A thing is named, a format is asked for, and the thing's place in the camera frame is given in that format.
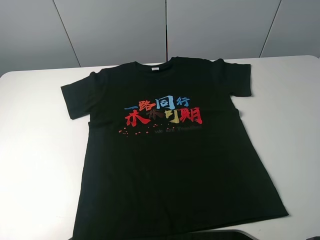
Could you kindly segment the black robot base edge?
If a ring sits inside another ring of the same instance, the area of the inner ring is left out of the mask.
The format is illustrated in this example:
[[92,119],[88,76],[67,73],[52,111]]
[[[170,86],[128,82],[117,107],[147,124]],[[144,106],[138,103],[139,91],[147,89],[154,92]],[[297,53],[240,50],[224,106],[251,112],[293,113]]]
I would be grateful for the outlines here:
[[209,230],[191,233],[191,240],[256,240],[255,237],[240,230]]

